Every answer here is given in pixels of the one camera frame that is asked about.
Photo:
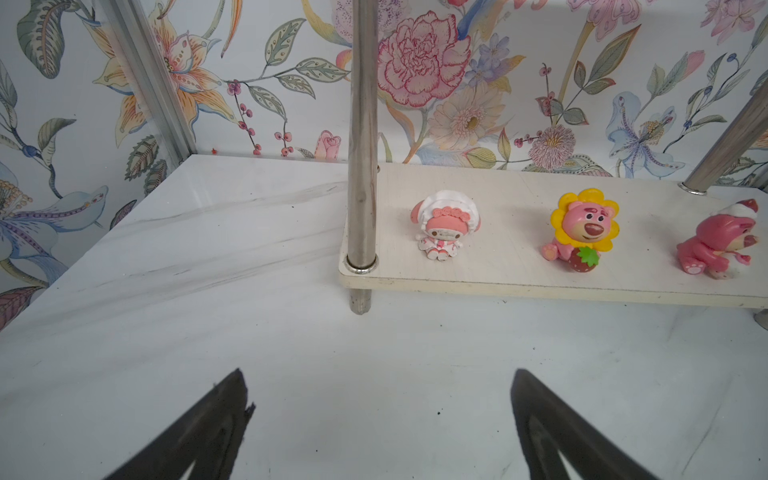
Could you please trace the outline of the yellow-haired princess toy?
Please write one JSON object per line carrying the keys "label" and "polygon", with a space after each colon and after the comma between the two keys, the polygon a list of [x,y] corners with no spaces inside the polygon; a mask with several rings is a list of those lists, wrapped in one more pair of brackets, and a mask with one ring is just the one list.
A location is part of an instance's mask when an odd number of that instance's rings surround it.
{"label": "yellow-haired princess toy", "polygon": [[596,188],[564,194],[550,216],[554,237],[540,248],[542,257],[564,262],[575,272],[593,271],[620,233],[619,212],[619,205]]}

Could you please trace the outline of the small red pink figurine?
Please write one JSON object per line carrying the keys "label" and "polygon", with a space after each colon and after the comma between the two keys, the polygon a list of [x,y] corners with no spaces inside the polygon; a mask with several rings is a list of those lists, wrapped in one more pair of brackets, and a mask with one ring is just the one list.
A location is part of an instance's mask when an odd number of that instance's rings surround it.
{"label": "small red pink figurine", "polygon": [[752,257],[743,251],[759,243],[753,233],[759,205],[740,200],[700,222],[695,235],[677,245],[680,268],[689,275],[716,280],[735,279],[749,269]]}

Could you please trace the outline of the pink round pig toy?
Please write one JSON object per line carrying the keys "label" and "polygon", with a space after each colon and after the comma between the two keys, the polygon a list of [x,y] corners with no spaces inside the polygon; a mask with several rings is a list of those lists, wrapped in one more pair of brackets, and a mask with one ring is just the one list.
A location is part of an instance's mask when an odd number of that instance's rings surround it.
{"label": "pink round pig toy", "polygon": [[476,203],[466,194],[441,190],[417,203],[410,220],[418,225],[418,248],[430,260],[454,258],[462,247],[461,240],[478,231],[481,215]]}

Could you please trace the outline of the white two-tier shelf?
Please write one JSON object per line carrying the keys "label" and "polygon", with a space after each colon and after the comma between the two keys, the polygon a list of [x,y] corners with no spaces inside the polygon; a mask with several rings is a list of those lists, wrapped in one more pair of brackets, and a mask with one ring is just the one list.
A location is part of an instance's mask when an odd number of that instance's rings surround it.
{"label": "white two-tier shelf", "polygon": [[[697,280],[675,264],[673,244],[689,227],[697,228],[714,201],[714,182],[734,166],[767,127],[767,86],[759,82],[739,114],[691,174],[673,184],[668,171],[676,161],[655,152],[672,114],[639,122],[643,107],[631,94],[619,95],[608,130],[617,172],[603,177],[595,166],[570,171],[568,129],[582,124],[583,113],[561,96],[550,97],[550,125],[532,138],[547,165],[504,173],[490,168],[439,171],[404,164],[379,165],[373,130],[376,90],[389,110],[396,94],[425,81],[428,100],[440,85],[453,85],[469,66],[472,45],[486,35],[485,21],[501,4],[479,1],[461,19],[427,13],[402,21],[380,37],[377,5],[353,5],[355,46],[352,125],[348,163],[348,215],[339,274],[356,314],[368,312],[376,290],[419,293],[514,296],[755,310],[767,320],[767,250],[752,263],[755,276],[719,288]],[[566,193],[596,188],[616,202],[619,235],[601,254],[598,266],[579,273],[561,261],[547,261],[540,248],[554,237],[550,216]],[[461,240],[458,254],[446,261],[428,259],[419,250],[422,232],[410,220],[412,208],[441,190],[469,196],[481,215],[480,229]]]}

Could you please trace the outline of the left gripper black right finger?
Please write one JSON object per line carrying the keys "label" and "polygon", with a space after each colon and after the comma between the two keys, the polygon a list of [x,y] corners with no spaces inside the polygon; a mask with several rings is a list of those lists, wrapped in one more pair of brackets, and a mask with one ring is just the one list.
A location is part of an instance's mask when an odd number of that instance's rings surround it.
{"label": "left gripper black right finger", "polygon": [[532,479],[653,479],[535,375],[515,372],[510,400],[521,450]]}

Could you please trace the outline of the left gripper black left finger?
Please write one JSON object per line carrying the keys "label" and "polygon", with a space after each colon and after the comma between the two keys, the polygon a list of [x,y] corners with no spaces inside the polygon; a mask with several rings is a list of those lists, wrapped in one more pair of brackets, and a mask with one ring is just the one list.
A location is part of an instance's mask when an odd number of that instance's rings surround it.
{"label": "left gripper black left finger", "polygon": [[256,405],[236,369],[110,479],[228,479]]}

